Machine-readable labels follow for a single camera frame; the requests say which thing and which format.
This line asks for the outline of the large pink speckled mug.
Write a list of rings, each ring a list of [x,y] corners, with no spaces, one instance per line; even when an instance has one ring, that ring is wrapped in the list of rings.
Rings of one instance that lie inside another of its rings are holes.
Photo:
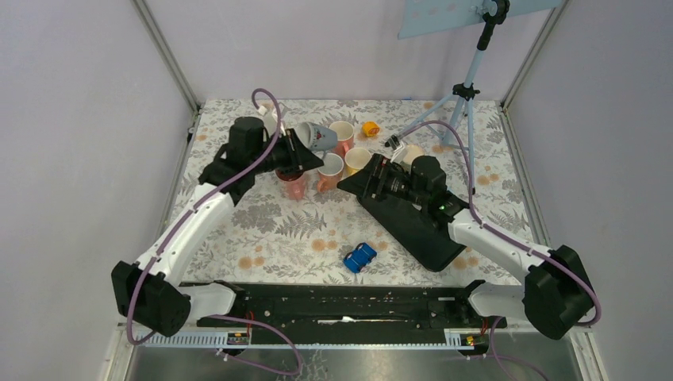
[[[307,174],[284,175],[279,171],[276,171],[275,174],[284,187],[285,195],[290,200],[300,201],[304,199],[308,183]]]

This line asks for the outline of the yellow ceramic mug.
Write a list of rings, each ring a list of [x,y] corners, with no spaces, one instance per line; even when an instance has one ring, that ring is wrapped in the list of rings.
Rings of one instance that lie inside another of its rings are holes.
[[[360,147],[350,148],[344,155],[347,176],[364,169],[371,159],[371,153]]]

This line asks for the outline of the small grey mug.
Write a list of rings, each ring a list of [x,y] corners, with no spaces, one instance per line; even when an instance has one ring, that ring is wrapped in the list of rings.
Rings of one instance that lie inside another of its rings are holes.
[[[300,142],[312,152],[331,151],[338,143],[335,131],[313,122],[299,123],[294,131]]]

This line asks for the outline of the terracotta floral mug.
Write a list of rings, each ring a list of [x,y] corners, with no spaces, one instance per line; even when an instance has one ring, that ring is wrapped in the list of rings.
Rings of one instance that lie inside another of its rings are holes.
[[[327,153],[323,163],[324,165],[317,169],[319,180],[316,189],[319,193],[336,189],[344,171],[344,161],[336,153]]]

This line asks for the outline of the pink ceramic mug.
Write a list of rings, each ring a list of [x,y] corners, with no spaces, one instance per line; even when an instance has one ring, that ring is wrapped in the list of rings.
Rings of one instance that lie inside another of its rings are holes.
[[[335,121],[329,128],[337,135],[337,146],[333,152],[344,158],[350,149],[354,147],[354,125],[347,121]]]

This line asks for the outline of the light green mug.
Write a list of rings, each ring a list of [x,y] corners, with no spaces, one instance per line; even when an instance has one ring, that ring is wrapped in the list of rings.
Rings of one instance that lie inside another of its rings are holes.
[[[274,112],[268,112],[262,117],[264,127],[267,130],[269,135],[275,134],[278,126],[277,114]]]

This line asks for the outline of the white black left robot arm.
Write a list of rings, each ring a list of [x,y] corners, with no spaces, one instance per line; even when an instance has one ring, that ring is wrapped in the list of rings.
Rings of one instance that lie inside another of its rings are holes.
[[[239,325],[247,307],[235,291],[220,281],[182,287],[187,266],[212,230],[253,188],[257,175],[275,172],[299,177],[323,166],[317,153],[336,144],[335,133],[308,122],[295,128],[278,123],[268,129],[257,117],[237,118],[229,129],[228,142],[203,169],[179,217],[135,262],[121,261],[111,272],[118,312],[127,319],[129,341],[143,343],[133,335],[134,322],[164,337],[215,315],[228,326]]]

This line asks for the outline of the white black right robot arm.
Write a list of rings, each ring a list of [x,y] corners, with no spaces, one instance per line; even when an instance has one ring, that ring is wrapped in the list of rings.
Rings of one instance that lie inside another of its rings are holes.
[[[602,307],[579,254],[521,240],[479,216],[474,205],[448,190],[433,156],[419,156],[410,170],[375,154],[365,168],[337,187],[359,204],[425,269],[444,270],[467,248],[513,276],[516,285],[473,282],[456,303],[456,319],[474,327],[485,317],[528,321],[558,340],[577,325],[592,325]]]

